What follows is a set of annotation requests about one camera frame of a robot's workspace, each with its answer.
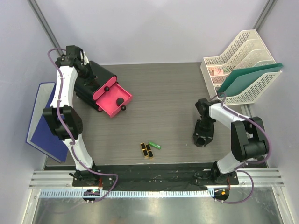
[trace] green folder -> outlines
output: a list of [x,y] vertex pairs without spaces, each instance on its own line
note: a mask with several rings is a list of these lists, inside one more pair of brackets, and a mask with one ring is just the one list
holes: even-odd
[[254,81],[256,81],[260,76],[262,76],[266,72],[276,72],[279,71],[283,65],[281,63],[277,64],[269,64],[259,67],[246,68],[246,69],[236,69],[233,70],[227,79],[223,82],[217,93],[225,92],[230,96],[235,96],[245,90],[248,86],[250,86]]

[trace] wall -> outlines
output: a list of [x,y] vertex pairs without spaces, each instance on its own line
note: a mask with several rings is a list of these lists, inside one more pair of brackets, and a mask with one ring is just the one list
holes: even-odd
[[299,184],[298,8],[299,1],[277,1],[259,32],[275,60],[284,68],[280,77],[250,107],[254,115],[263,119],[271,137],[273,154],[269,164],[279,168],[296,216],[295,211],[299,210],[299,194],[295,193]]
[[253,28],[267,0],[37,0],[62,47],[100,64],[199,62]]
[[52,46],[25,0],[1,1],[0,40],[0,222],[18,224],[44,160],[25,143],[37,87],[56,74],[47,58]]

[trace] wooden tabletop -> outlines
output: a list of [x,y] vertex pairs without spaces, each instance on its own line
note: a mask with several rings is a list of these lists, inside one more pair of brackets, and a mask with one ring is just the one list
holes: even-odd
[[[74,96],[74,109],[83,120],[83,140],[96,165],[214,162],[230,151],[230,131],[215,123],[214,139],[204,148],[192,134],[199,113],[195,103],[209,98],[199,63],[104,66],[133,95],[126,111],[110,118]],[[145,159],[140,143],[153,141],[153,159]],[[60,165],[48,159],[47,165]],[[66,163],[74,165],[69,154]]]

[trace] black and gold battery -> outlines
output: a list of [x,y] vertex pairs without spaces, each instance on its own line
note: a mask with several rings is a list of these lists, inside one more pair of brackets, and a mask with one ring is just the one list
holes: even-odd
[[149,144],[146,145],[146,150],[148,151],[149,158],[150,159],[154,158],[153,152],[151,151],[151,148],[150,148]]
[[148,156],[149,156],[149,153],[148,153],[148,151],[146,150],[146,146],[145,146],[145,144],[144,144],[144,143],[141,143],[140,145],[141,145],[141,150],[142,150],[142,152],[143,152],[144,157],[148,157]]

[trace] perforated plastic basket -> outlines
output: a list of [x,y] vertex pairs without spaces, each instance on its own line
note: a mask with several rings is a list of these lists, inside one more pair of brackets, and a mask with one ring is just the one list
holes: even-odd
[[[233,69],[250,68],[276,63],[256,30],[240,32],[227,49],[216,57],[204,57],[201,71],[210,97],[216,96],[216,90],[222,85]],[[211,76],[213,69],[222,69],[223,76]],[[251,104],[281,74],[268,72],[237,96],[227,97],[227,105]]]

